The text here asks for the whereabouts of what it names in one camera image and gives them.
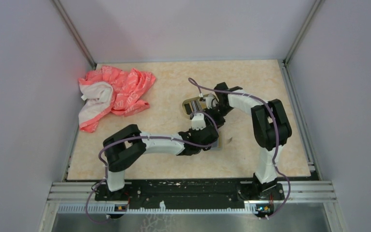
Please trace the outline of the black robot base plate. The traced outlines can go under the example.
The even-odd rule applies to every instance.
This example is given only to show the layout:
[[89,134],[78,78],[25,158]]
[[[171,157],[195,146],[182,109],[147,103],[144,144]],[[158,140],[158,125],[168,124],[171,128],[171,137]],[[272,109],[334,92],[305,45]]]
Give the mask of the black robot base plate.
[[252,178],[128,180],[111,192],[106,184],[95,190],[96,201],[124,201],[129,209],[169,210],[241,209],[245,201],[274,203],[284,200],[280,183],[261,189]]

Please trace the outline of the aluminium front frame rail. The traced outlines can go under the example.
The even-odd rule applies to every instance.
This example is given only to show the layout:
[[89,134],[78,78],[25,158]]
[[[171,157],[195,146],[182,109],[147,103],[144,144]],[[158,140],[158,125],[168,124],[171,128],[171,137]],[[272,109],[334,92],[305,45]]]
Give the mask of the aluminium front frame rail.
[[329,181],[286,182],[262,196],[247,179],[130,180],[52,184],[39,231],[341,232]]

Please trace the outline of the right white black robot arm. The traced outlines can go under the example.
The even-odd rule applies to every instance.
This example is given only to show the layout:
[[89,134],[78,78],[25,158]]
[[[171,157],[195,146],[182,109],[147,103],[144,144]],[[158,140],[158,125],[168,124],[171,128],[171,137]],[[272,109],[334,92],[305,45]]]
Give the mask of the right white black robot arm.
[[258,199],[266,199],[272,191],[270,183],[277,178],[280,154],[292,135],[284,106],[279,99],[265,101],[241,87],[229,88],[225,82],[217,84],[214,92],[222,114],[239,109],[251,116],[254,137],[260,146],[259,164],[254,173],[257,183],[253,185],[253,194]]

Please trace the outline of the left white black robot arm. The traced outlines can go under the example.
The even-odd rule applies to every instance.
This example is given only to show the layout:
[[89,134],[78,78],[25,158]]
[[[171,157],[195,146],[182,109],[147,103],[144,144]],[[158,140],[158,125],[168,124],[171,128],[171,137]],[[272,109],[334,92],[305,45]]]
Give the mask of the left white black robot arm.
[[218,139],[218,129],[213,125],[165,135],[143,132],[136,124],[130,124],[103,141],[100,154],[106,157],[106,193],[114,200],[124,197],[125,170],[142,155],[192,156],[211,149]]

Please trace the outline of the pink white crumpled cloth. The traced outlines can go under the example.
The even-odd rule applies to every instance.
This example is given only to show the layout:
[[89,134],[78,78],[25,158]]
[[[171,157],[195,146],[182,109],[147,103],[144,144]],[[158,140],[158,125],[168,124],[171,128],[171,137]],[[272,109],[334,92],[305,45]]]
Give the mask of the pink white crumpled cloth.
[[131,69],[123,71],[102,66],[78,79],[81,98],[85,102],[78,114],[79,130],[93,133],[107,114],[131,116],[150,108],[141,97],[155,83],[151,72]]

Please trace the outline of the cream card holder tray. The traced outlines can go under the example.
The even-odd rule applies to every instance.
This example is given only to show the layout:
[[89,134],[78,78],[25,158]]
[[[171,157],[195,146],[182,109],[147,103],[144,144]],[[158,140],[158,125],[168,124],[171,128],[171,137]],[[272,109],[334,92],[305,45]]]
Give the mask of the cream card holder tray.
[[186,115],[190,115],[192,112],[195,112],[195,111],[205,111],[205,110],[207,110],[206,104],[205,104],[204,99],[203,99],[203,97],[205,97],[207,95],[214,95],[214,94],[209,93],[209,94],[204,94],[202,97],[197,96],[197,97],[194,97],[194,98],[184,100],[183,103],[182,103],[184,113]]

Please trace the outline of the beige card sleeve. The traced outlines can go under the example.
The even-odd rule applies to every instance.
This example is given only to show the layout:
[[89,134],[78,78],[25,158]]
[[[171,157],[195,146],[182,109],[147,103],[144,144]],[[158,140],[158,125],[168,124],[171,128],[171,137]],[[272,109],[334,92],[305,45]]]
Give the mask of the beige card sleeve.
[[222,139],[218,139],[217,141],[215,141],[212,145],[212,150],[222,150],[222,147],[223,147],[223,141]]

